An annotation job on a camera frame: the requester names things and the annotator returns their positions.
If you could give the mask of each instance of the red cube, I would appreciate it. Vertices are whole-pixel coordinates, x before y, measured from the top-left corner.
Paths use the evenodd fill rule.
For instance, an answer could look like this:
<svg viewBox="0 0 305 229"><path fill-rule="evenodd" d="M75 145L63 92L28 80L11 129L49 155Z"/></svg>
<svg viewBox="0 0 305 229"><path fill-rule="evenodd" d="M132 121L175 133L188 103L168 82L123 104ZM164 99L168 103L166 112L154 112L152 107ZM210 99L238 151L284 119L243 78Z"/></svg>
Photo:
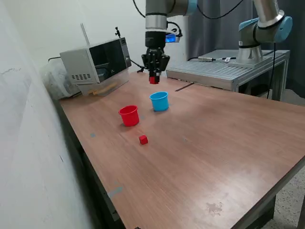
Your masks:
<svg viewBox="0 0 305 229"><path fill-rule="evenodd" d="M139 137L139 140L140 140L140 143L141 143L142 145L148 143L148 139L147 139L147 137L146 137L145 135Z"/></svg>

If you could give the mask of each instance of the gray curtain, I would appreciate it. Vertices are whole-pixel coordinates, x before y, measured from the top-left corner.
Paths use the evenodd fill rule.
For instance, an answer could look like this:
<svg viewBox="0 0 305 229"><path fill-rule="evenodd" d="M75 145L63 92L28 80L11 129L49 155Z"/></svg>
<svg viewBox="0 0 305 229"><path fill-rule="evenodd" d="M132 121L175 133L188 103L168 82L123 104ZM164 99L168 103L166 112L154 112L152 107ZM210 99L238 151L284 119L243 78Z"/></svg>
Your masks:
<svg viewBox="0 0 305 229"><path fill-rule="evenodd" d="M209 17L217 17L228 12L240 0L198 0L198 5ZM281 9L286 15L293 17L294 26L288 39L277 45L278 50L291 50L287 88L292 89L299 96L305 98L305 63L303 51L305 51L305 1L278 0ZM229 15L210 20L204 18L199 11L188 17L188 58L197 57L217 49L238 49L238 26L241 22L257 17L252 0L244 0ZM270 44L262 45L263 49L272 49Z"/></svg>

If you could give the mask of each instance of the white wall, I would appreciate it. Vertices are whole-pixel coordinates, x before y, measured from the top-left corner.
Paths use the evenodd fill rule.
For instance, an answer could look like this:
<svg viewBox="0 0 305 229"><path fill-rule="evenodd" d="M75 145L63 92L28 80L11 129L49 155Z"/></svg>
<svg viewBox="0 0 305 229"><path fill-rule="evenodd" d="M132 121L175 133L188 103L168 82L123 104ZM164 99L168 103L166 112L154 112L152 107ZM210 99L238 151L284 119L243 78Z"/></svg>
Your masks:
<svg viewBox="0 0 305 229"><path fill-rule="evenodd" d="M48 58L86 44L80 27L82 22L93 44L114 39L114 27L118 26L127 39L131 58L142 64L141 55L146 53L145 19L136 11L132 0L3 1L39 68ZM145 0L136 2L145 13ZM169 20L177 22L185 31L182 16ZM171 61L184 60L185 38L180 44L168 44L165 51Z"/></svg>
<svg viewBox="0 0 305 229"><path fill-rule="evenodd" d="M0 228L92 229L57 112L1 0L0 47Z"/></svg>

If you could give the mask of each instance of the metal workbench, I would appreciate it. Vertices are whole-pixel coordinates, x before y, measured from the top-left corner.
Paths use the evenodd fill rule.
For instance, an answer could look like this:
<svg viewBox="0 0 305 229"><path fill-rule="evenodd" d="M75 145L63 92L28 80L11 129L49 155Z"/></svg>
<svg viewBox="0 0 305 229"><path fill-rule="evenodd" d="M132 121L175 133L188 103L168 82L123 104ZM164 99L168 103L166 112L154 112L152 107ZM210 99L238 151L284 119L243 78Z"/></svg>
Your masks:
<svg viewBox="0 0 305 229"><path fill-rule="evenodd" d="M216 50L204 57L222 58L236 57L238 50ZM273 52L263 51L267 58L256 68L232 67L226 62L202 62L198 60L171 63L166 70L167 77L192 83L204 84L233 92L239 92L239 87L272 69ZM290 51L280 50L275 54L274 80L272 99L281 101L286 86Z"/></svg>

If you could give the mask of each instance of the tiled floor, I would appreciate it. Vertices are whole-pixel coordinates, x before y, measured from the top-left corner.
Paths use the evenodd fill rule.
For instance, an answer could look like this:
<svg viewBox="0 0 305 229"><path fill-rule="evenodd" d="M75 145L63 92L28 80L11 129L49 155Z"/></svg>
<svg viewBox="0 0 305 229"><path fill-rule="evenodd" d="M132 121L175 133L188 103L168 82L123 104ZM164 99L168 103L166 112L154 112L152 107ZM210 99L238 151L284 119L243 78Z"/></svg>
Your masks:
<svg viewBox="0 0 305 229"><path fill-rule="evenodd" d="M305 99L291 90L286 90L284 102L305 106ZM265 225L264 229L295 229L304 194L305 167L277 195L274 219Z"/></svg>

